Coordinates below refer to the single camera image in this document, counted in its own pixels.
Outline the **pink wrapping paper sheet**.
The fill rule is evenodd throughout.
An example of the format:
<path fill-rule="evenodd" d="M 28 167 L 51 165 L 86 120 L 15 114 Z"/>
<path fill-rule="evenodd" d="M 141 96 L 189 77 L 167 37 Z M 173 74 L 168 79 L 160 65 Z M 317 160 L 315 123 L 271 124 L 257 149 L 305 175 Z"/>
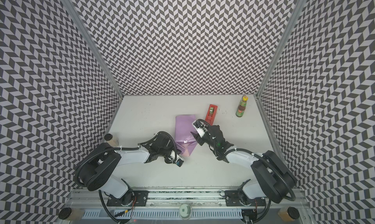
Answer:
<path fill-rule="evenodd" d="M 192 132 L 197 133 L 193 127 L 195 120 L 195 115 L 178 115 L 175 117 L 174 140 L 183 157 L 189 157 L 197 146 L 197 141 L 192 135 Z"/>

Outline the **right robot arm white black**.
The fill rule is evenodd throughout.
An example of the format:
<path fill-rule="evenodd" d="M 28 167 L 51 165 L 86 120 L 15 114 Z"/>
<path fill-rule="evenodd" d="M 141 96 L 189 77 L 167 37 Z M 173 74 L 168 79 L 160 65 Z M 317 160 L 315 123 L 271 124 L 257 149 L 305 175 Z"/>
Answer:
<path fill-rule="evenodd" d="M 251 170 L 255 179 L 248 179 L 238 188 L 238 197 L 243 205 L 256 198 L 268 198 L 280 203 L 282 200 L 295 201 L 293 191 L 297 179 L 273 151 L 255 153 L 238 148 L 229 143 L 218 125 L 206 125 L 195 121 L 196 132 L 191 134 L 199 145 L 207 144 L 219 161 L 234 163 Z"/>

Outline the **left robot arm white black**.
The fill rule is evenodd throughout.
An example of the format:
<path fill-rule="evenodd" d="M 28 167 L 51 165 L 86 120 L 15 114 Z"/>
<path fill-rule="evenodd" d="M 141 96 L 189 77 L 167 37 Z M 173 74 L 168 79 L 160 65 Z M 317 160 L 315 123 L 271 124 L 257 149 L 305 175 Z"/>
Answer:
<path fill-rule="evenodd" d="M 104 192 L 120 205 L 128 206 L 134 202 L 135 195 L 125 180 L 113 175 L 114 170 L 120 165 L 150 163 L 160 157 L 166 164 L 181 167 L 184 160 L 180 154 L 173 137 L 164 131 L 136 147 L 113 147 L 102 143 L 76 165 L 73 181 L 89 191 Z"/>

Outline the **red tape dispenser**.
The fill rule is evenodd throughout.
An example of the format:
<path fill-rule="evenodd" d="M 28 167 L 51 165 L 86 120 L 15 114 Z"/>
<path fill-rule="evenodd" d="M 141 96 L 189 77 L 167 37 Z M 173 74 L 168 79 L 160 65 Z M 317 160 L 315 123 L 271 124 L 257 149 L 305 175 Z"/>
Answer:
<path fill-rule="evenodd" d="M 214 120 L 215 120 L 215 117 L 216 117 L 216 114 L 217 114 L 217 110 L 218 110 L 218 106 L 210 104 L 210 106 L 208 108 L 208 111 L 207 111 L 207 114 L 206 114 L 206 117 L 205 117 L 205 121 L 208 124 L 210 124 L 210 125 L 214 124 Z"/>

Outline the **green sauce bottle yellow cap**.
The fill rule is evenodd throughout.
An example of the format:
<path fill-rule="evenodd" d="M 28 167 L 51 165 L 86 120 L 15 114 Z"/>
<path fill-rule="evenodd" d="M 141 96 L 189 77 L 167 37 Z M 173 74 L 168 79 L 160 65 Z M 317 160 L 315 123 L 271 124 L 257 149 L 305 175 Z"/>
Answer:
<path fill-rule="evenodd" d="M 244 115 L 244 112 L 246 110 L 246 106 L 247 106 L 247 101 L 248 101 L 248 96 L 246 95 L 243 95 L 240 102 L 239 102 L 239 105 L 238 105 L 238 108 L 237 108 L 237 111 L 236 111 L 236 116 L 237 117 L 242 117 Z"/>

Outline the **small jar black lid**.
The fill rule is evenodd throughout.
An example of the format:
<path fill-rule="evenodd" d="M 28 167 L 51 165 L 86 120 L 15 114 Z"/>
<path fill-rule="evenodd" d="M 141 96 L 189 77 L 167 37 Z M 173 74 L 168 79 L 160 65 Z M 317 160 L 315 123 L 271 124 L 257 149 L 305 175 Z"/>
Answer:
<path fill-rule="evenodd" d="M 111 147 L 118 147 L 119 146 L 119 140 L 116 136 L 107 133 L 104 136 L 104 141 L 108 143 Z"/>

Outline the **round white button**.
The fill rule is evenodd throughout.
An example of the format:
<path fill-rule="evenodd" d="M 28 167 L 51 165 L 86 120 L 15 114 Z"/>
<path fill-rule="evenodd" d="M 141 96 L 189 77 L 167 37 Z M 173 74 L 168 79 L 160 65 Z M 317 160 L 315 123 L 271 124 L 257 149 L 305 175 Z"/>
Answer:
<path fill-rule="evenodd" d="M 179 208 L 179 216 L 183 220 L 188 220 L 192 216 L 192 207 L 188 203 L 183 203 Z"/>

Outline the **right corner jar black lid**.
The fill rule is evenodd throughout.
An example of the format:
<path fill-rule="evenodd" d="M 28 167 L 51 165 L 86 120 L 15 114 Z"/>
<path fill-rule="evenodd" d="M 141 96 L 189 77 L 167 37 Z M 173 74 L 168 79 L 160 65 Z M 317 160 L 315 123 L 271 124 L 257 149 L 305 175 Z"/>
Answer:
<path fill-rule="evenodd" d="M 278 211 L 278 216 L 284 222 L 292 222 L 300 218 L 300 213 L 295 207 L 283 207 Z"/>

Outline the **corner jar black lid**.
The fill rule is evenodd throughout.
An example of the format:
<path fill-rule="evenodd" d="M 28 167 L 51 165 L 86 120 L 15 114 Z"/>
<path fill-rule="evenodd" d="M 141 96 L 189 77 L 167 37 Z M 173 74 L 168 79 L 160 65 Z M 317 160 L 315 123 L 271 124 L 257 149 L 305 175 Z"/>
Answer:
<path fill-rule="evenodd" d="M 278 211 L 278 216 L 284 222 L 292 222 L 300 218 L 300 213 L 295 207 L 283 207 Z"/>
<path fill-rule="evenodd" d="M 83 209 L 65 207 L 59 212 L 58 218 L 61 220 L 77 221 L 82 219 L 84 213 Z"/>

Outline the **left corner jar black lid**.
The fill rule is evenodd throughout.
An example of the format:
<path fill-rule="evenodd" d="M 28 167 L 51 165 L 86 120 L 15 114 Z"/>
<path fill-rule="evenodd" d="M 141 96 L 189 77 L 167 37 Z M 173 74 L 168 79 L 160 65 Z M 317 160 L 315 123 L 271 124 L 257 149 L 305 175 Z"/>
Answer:
<path fill-rule="evenodd" d="M 77 221 L 82 219 L 84 213 L 83 209 L 65 207 L 59 212 L 58 218 L 61 220 Z"/>

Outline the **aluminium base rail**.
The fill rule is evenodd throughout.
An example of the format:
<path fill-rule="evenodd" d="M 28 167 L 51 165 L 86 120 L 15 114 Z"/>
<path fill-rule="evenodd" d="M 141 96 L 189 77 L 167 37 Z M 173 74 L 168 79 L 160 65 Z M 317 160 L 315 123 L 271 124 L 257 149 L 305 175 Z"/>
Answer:
<path fill-rule="evenodd" d="M 193 208 L 262 208 L 268 199 L 254 201 L 245 206 L 239 200 L 235 187 L 183 187 L 183 188 L 149 188 L 134 189 L 136 204 L 140 208 L 178 208 L 184 203 Z M 72 208 L 100 209 L 102 204 L 98 192 L 75 189 L 71 192 L 66 206 Z"/>

